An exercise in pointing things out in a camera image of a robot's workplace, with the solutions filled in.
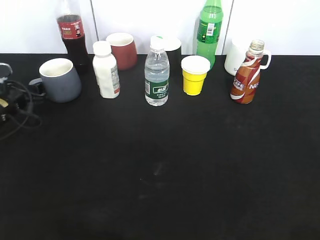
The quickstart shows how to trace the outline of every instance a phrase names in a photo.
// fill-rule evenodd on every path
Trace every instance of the red bottle label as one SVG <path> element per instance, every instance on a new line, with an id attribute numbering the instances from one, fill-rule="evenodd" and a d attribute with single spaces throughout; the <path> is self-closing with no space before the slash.
<path id="1" fill-rule="evenodd" d="M 74 22 L 61 22 L 58 21 L 61 37 L 63 39 L 78 39 L 85 35 L 82 20 Z"/>
<path id="2" fill-rule="evenodd" d="M 244 63 L 238 69 L 230 96 L 239 104 L 248 104 L 255 97 L 260 81 L 261 57 L 246 57 Z"/>

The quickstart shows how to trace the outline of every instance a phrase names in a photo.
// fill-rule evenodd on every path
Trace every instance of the red mug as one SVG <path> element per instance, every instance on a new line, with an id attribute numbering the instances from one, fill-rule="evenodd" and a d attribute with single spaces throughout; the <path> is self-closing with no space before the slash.
<path id="1" fill-rule="evenodd" d="M 138 56 L 134 37 L 126 32 L 110 34 L 106 41 L 111 45 L 112 54 L 119 70 L 128 70 L 136 65 Z"/>

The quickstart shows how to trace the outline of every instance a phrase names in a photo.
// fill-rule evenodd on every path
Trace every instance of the green label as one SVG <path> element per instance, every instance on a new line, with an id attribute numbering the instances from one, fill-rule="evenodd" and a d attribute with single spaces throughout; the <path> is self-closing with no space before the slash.
<path id="1" fill-rule="evenodd" d="M 145 94 L 151 99 L 163 99 L 168 96 L 169 79 L 163 82 L 144 82 Z"/>
<path id="2" fill-rule="evenodd" d="M 206 44 L 215 44 L 219 41 L 221 22 L 208 23 L 200 20 L 198 28 L 198 41 Z"/>

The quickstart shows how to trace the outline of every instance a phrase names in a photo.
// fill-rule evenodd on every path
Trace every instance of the yellow cup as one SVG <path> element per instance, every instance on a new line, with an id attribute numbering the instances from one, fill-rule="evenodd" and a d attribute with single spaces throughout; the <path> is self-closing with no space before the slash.
<path id="1" fill-rule="evenodd" d="M 183 74 L 183 91 L 190 95 L 196 96 L 201 93 L 207 73 L 195 75 L 182 70 Z"/>
<path id="2" fill-rule="evenodd" d="M 183 91 L 190 96 L 199 95 L 210 70 L 209 60 L 202 56 L 187 56 L 181 61 L 181 67 Z"/>

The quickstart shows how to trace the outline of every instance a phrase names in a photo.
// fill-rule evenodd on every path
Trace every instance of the clear plastic bottle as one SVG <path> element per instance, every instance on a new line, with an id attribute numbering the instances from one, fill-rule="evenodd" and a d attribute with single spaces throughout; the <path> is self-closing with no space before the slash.
<path id="1" fill-rule="evenodd" d="M 162 37 L 152 36 L 150 48 L 144 68 L 145 99 L 152 106 L 161 106 L 168 100 L 170 65 Z"/>

